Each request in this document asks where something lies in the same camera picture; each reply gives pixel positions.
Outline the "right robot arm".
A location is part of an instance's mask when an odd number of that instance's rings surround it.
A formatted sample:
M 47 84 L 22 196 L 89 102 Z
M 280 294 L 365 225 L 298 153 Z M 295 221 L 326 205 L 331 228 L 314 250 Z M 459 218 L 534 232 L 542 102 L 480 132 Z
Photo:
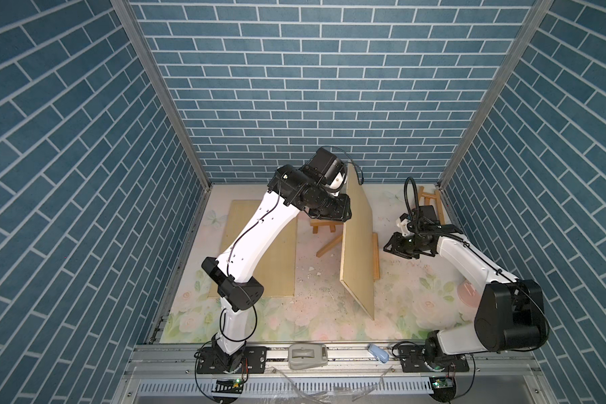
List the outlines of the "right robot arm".
M 480 296 L 471 323 L 429 333 L 422 361 L 433 371 L 457 370 L 466 355 L 503 351 L 530 352 L 550 337 L 543 292 L 531 279 L 520 279 L 485 256 L 459 233 L 395 232 L 383 251 L 404 259 L 425 255 L 445 259 Z

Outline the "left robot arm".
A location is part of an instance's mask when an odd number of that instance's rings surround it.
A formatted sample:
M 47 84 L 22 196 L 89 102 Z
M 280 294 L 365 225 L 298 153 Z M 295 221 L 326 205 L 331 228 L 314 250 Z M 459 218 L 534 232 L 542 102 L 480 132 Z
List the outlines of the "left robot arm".
M 254 278 L 260 259 L 281 231 L 304 211 L 311 218 L 346 222 L 351 218 L 350 198 L 340 192 L 348 168 L 332 163 L 308 163 L 301 168 L 278 168 L 259 208 L 218 257 L 208 257 L 202 269 L 217 285 L 222 311 L 219 331 L 211 340 L 214 363 L 232 373 L 244 365 L 244 350 L 252 337 L 246 332 L 248 316 L 264 294 Z

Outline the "plywood board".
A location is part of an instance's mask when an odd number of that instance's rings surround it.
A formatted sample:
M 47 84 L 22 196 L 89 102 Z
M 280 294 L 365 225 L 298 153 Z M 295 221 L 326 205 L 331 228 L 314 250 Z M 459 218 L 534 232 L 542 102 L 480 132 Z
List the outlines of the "plywood board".
M 375 319 L 373 213 L 352 164 L 348 165 L 345 192 L 352 217 L 343 224 L 340 282 L 367 315 Z
M 237 277 L 240 269 L 252 268 L 263 297 L 293 296 L 298 214 L 275 195 L 233 200 L 217 258 L 222 274 Z

